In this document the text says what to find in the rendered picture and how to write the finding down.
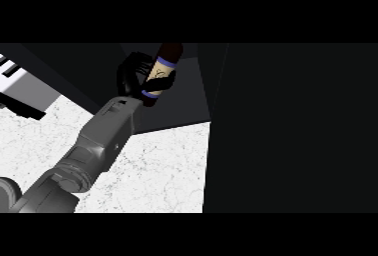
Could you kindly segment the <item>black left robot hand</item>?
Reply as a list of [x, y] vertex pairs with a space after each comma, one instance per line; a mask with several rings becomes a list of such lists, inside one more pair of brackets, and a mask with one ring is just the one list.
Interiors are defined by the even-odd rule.
[[133, 52], [117, 69], [117, 87], [119, 94], [132, 97], [145, 102], [147, 106], [152, 106], [160, 98], [160, 92], [169, 90], [175, 84], [176, 71], [167, 76], [158, 71], [152, 77], [139, 82], [138, 75], [148, 76], [152, 72], [152, 57], [142, 52]]

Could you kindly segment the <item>dark wine bottle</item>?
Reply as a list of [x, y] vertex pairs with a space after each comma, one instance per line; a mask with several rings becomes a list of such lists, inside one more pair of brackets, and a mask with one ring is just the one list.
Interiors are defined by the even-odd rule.
[[182, 43], [164, 43], [160, 47], [155, 63], [142, 84], [142, 100], [147, 107], [157, 103], [160, 95], [175, 83], [176, 67], [183, 54]]

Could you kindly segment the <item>dark grey cabinet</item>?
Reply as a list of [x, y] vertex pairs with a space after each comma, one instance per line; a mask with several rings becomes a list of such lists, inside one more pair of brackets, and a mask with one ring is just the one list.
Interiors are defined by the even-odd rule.
[[[119, 95], [117, 68], [127, 55], [155, 55], [158, 48], [157, 43], [0, 43], [0, 54], [95, 113]], [[183, 45], [175, 85], [144, 110], [139, 133], [212, 120], [225, 59], [223, 43]]]

